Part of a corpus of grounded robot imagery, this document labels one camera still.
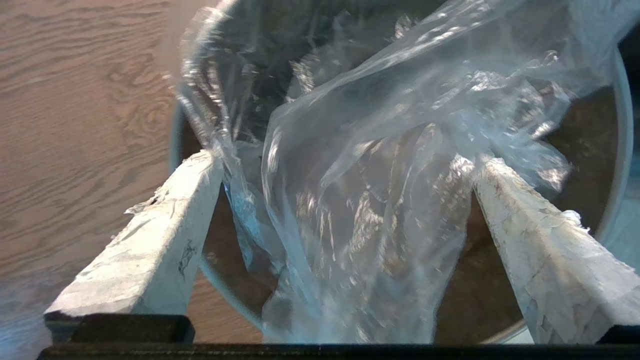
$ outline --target wooden floor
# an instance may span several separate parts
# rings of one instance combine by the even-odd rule
[[[172,3],[0,0],[1,359],[47,346],[43,310],[168,176]],[[189,316],[200,341],[261,339],[201,275]]]

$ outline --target trash bag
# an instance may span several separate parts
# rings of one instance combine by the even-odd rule
[[[279,276],[269,341],[431,342],[475,174],[500,157],[559,191],[570,166],[540,138],[611,82],[640,10],[450,0],[409,29],[398,4],[232,1],[196,21],[179,100],[223,149],[245,263]]]

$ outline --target plastic bag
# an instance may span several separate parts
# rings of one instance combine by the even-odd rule
[[[381,28],[394,38],[406,29],[398,9],[419,3],[224,2],[198,23],[180,100],[203,145],[225,150],[246,263],[264,251],[280,275],[263,310],[269,340],[431,341],[475,172],[500,156],[539,189],[560,188],[568,165],[536,139],[610,82],[640,6],[450,1],[356,69],[290,89],[306,94],[274,111],[291,63],[332,46],[338,16],[388,13]]]
[[[609,83],[619,35],[593,38],[592,24],[633,19],[624,3],[591,5],[453,1],[273,113],[263,187],[287,254],[263,310],[274,339],[433,338],[485,156],[538,187],[560,190],[568,174],[536,139]]]

